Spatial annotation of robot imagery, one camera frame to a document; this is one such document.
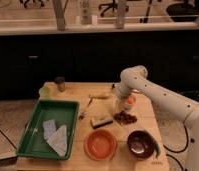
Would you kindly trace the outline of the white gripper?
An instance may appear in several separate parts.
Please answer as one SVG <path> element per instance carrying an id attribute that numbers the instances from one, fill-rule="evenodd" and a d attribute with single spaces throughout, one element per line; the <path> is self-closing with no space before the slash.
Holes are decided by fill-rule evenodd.
<path id="1" fill-rule="evenodd" d="M 119 114 L 124 111 L 125 100 L 131 95 L 131 90 L 128 88 L 116 87 L 115 95 L 117 97 L 115 112 Z"/>

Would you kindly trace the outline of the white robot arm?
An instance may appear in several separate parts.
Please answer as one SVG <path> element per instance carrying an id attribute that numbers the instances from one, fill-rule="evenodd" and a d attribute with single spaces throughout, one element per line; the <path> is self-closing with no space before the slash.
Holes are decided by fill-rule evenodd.
<path id="1" fill-rule="evenodd" d="M 116 97 L 122 102 L 133 90 L 138 90 L 189 127 L 192 142 L 188 146 L 185 170 L 199 171 L 199 102 L 149 81 L 147 75 L 142 65 L 124 69 L 115 87 Z"/>

